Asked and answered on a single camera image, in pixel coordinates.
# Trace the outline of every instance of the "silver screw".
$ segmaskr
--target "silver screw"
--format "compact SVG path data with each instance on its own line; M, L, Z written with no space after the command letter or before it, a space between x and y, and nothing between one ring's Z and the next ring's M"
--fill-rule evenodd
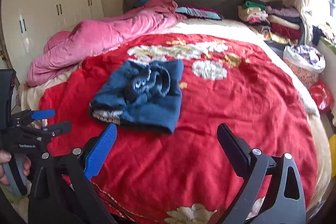
M74 150L72 150L72 153L74 155L79 155L80 153L82 153L82 150L80 148L75 148Z
M253 154L255 154L257 156L261 155L261 150L258 149L258 148L253 149L252 152L253 152Z
M47 158L49 158L49 153L43 153L42 154L42 159L47 159Z
M293 156L290 153L285 153L285 158L291 160Z

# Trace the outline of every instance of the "wardrobe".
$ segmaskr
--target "wardrobe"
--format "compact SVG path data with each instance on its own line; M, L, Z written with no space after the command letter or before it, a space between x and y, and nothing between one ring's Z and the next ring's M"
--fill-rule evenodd
M1 0L5 44L20 83L52 35L103 17L101 0Z

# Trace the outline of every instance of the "trash bin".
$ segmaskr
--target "trash bin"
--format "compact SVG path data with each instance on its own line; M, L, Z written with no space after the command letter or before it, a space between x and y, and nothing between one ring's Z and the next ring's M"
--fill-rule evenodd
M319 74L326 66L324 56L314 47L307 45L286 46L283 61L307 89L318 82Z

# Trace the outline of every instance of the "hand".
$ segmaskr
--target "hand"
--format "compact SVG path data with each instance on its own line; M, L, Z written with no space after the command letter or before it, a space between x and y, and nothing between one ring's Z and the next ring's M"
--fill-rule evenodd
M9 162L10 160L11 160L11 154L4 150L0 150L0 182L5 185L8 185L9 182L3 171L2 164ZM25 163L23 164L23 174L25 176L29 175L31 165L32 163L30 162L30 159L26 157Z

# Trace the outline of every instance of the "pink blanket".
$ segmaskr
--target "pink blanket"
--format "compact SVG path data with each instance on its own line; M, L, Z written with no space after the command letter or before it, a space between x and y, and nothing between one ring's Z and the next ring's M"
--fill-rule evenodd
M27 84L41 85L90 55L98 55L155 30L164 29L185 17L176 14L176 2L150 0L144 6L114 18L84 20L72 32L55 34L43 55L30 65Z

